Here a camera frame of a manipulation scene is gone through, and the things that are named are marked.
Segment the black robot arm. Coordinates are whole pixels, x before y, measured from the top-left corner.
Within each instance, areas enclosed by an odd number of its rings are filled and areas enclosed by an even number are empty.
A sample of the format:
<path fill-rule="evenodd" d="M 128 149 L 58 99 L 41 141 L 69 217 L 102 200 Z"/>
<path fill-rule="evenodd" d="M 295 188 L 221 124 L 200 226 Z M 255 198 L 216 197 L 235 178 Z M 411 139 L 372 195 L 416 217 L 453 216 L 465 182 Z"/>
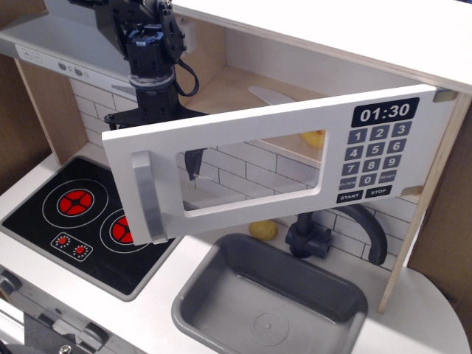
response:
<path fill-rule="evenodd" d="M 178 27 L 171 1 L 75 1 L 93 10 L 99 31 L 129 63 L 128 79 L 137 108 L 105 117 L 110 129 L 175 121 L 200 116 L 185 108 L 186 96 L 176 67 L 195 72 L 182 59 L 185 34 Z"/>

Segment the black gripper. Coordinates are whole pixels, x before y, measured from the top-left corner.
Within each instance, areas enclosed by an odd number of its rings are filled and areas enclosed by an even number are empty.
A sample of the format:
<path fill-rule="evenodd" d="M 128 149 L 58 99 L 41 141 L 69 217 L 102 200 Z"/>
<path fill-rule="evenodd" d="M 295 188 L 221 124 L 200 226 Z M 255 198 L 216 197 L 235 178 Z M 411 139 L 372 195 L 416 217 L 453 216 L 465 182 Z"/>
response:
<path fill-rule="evenodd" d="M 199 90 L 199 80 L 195 77 L 195 85 L 190 93 L 184 93 L 176 81 L 176 76 L 139 78 L 129 75 L 130 84 L 135 88 L 138 108 L 108 114 L 104 120 L 111 130 L 131 128 L 179 119 L 201 117 L 205 113 L 184 107 L 179 95 L 194 96 Z M 184 162 L 190 181 L 199 177 L 204 149 L 188 150 L 184 154 Z"/>

